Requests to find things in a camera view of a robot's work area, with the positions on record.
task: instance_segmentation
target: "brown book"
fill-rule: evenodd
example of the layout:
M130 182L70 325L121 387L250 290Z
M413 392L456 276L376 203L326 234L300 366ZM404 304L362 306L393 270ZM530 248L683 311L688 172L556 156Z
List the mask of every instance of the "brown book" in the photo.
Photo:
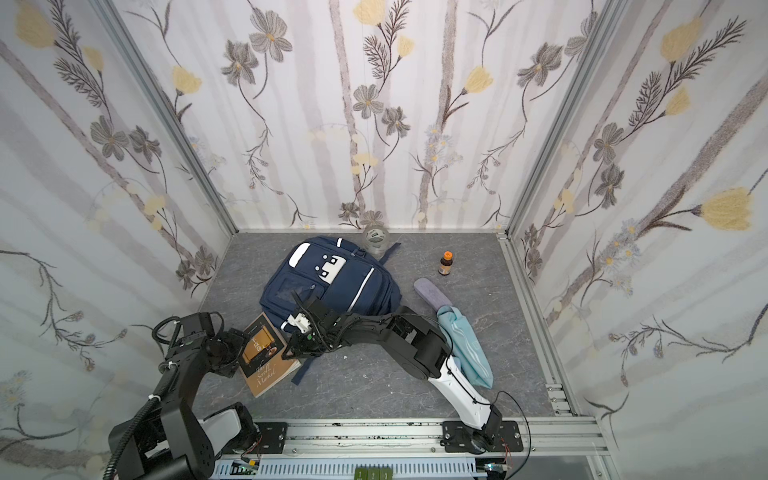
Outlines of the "brown book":
M250 391L258 397L298 369L301 363L296 359L283 360L286 342L265 313L259 315L245 333L249 340L238 363Z

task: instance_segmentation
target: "floral wallpaper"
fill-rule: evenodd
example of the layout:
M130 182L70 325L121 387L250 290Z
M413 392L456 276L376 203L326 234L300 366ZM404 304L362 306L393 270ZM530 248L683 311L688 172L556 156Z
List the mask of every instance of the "floral wallpaper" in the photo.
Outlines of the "floral wallpaper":
M768 466L767 19L757 1L629 2L514 232L622 478Z
M591 0L117 0L239 228L506 228Z
M0 11L0 470L97 478L229 235L87 2Z

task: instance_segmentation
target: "bottle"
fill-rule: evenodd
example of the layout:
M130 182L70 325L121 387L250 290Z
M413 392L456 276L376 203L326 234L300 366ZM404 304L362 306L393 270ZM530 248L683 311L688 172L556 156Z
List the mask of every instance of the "bottle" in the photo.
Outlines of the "bottle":
M451 273L451 265L453 264L453 253L445 252L440 259L440 274L448 275Z

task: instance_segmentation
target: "backpack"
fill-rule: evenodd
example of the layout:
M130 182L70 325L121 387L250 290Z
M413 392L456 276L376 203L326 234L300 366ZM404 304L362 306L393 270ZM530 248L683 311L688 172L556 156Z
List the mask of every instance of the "backpack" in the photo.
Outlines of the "backpack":
M313 237L294 247L264 287L259 303L277 328L292 333L287 323L302 301L317 296L338 313L386 315L400 305L400 288L382 262L341 238Z

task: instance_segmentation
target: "gray marble tabletop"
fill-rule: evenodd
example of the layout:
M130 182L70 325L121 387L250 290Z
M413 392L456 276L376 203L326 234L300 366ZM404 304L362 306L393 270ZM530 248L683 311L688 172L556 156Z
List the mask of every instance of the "gray marble tabletop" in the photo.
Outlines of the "gray marble tabletop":
M307 233L239 233L220 266L201 311L218 311L227 328L244 329L261 312L264 285L288 252ZM342 235L360 244L359 233ZM493 389L478 387L489 400L498 390L511 393L528 416L552 416L545 380L513 290L501 247L491 233L393 234L402 246L387 269L402 291L402 303L418 313L434 310L418 297L413 282L429 278L470 320L494 374ZM445 250L454 253L451 274L438 273ZM296 386L293 374L258 399L241 374L232 379L208 375L194 403L197 416L242 402L255 419L448 418L451 404L429 383L406 373L379 346L356 345L314 362ZM519 415L501 395L505 416Z

